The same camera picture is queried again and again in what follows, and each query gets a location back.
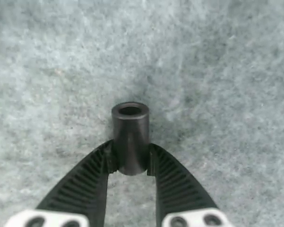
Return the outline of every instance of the carpet surface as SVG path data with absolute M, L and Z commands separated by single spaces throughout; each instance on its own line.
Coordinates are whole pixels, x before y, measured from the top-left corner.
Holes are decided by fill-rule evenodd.
M 236 226 L 284 227 L 284 0 L 0 0 L 0 226 L 124 101 Z M 155 226 L 154 179 L 108 187 L 106 227 Z

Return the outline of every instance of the screw hole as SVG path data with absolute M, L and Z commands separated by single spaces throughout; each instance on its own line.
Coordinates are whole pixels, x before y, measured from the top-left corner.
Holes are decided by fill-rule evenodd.
M 25 227 L 42 227 L 45 220 L 43 217 L 35 217 L 25 225 Z
M 140 114 L 141 113 L 141 109 L 135 106 L 128 106 L 128 107 L 124 107 L 122 109 L 119 110 L 120 114 L 123 115 L 136 115 L 136 114 Z
M 187 227 L 186 221 L 181 217 L 175 217 L 170 222 L 171 227 Z
M 77 221 L 69 221 L 63 227 L 80 227 L 80 224 Z
M 204 221 L 208 226 L 220 226 L 221 220 L 215 215 L 206 215 Z

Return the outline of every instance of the hollow cylinder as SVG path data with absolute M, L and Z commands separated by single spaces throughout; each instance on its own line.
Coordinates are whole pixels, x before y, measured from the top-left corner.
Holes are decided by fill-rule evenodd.
M 118 170 L 125 175 L 137 175 L 147 169 L 149 158 L 149 109 L 136 102 L 113 107 L 113 151 Z

